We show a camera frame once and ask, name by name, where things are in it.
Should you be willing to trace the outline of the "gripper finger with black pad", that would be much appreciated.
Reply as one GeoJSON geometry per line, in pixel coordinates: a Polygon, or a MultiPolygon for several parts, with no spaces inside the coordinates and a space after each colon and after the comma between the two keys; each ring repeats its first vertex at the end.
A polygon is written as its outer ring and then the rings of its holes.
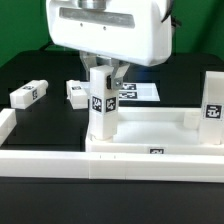
{"type": "Polygon", "coordinates": [[[97,66],[96,55],[89,52],[80,51],[80,60],[86,71],[86,80],[89,80],[90,69],[97,66]]]}
{"type": "Polygon", "coordinates": [[[123,87],[123,77],[130,67],[129,63],[118,62],[112,65],[112,73],[107,77],[107,88],[110,90],[120,90],[123,87]]]}

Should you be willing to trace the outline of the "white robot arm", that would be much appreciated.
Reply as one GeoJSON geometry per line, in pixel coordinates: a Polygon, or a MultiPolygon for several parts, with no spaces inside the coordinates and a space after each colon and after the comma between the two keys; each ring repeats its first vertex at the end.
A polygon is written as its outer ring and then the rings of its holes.
{"type": "Polygon", "coordinates": [[[111,89],[123,82],[123,66],[164,63],[181,22],[172,15],[174,0],[46,0],[52,41],[76,49],[86,68],[96,58],[109,61],[111,89]]]}

